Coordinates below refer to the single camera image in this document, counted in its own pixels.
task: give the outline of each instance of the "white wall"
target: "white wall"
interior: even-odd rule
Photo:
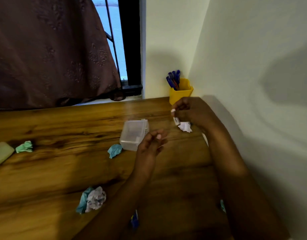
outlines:
[[[307,239],[307,0],[210,0],[188,78]]]
[[[188,76],[208,3],[146,0],[145,98],[169,96],[168,72],[180,69]]]

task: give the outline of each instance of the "table surface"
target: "table surface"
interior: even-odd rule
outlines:
[[[175,126],[168,98],[0,112],[0,142],[34,151],[0,165],[0,239],[71,239],[97,213],[75,212],[81,193],[101,185],[110,200],[130,175],[135,152],[109,159],[127,120],[169,131],[138,207],[140,226],[123,239],[229,239],[227,217],[201,132]]]

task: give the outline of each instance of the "wooden desk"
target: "wooden desk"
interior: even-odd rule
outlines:
[[[13,154],[0,165],[0,239],[71,239],[97,213],[75,208],[89,186],[111,196],[132,171],[135,152],[109,159],[126,120],[148,119],[169,130],[169,143],[138,213],[140,227],[125,239],[227,239],[217,179],[199,129],[182,132],[168,98],[54,109],[0,112],[0,141],[32,141],[34,152]]]

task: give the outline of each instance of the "person's left hand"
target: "person's left hand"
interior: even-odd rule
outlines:
[[[139,144],[135,158],[133,175],[141,180],[148,181],[155,169],[156,156],[164,149],[167,143],[167,131],[163,129],[149,132]]]

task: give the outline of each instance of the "pen holder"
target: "pen holder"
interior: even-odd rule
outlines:
[[[190,86],[189,80],[186,78],[180,78],[179,91],[175,91],[173,88],[170,88],[169,92],[169,103],[173,105],[182,97],[190,97],[194,88]]]

